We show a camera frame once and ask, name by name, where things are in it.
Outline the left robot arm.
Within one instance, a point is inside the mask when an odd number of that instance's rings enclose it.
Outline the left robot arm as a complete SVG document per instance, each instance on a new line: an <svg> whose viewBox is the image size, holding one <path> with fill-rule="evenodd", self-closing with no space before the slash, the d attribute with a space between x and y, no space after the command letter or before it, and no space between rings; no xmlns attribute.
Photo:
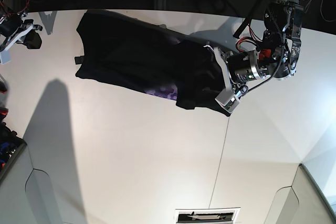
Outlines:
<svg viewBox="0 0 336 224"><path fill-rule="evenodd" d="M270 0L264 13L265 31L259 39L253 31L242 36L251 25L254 12L263 0L256 0L248 16L233 34L237 39L237 53L213 49L220 64L224 89L217 96L218 102L236 102L251 91L247 82L272 78L284 79L296 73L301 48L301 28L305 8L301 0Z"/></svg>

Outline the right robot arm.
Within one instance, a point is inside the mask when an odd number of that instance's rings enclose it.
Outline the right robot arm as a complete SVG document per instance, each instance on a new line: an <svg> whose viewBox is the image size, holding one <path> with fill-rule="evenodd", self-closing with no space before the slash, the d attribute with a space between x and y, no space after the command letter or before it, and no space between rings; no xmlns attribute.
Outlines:
<svg viewBox="0 0 336 224"><path fill-rule="evenodd" d="M1 0L1 52L8 51L14 44L27 49L40 49L42 40L41 25L27 19L30 0Z"/></svg>

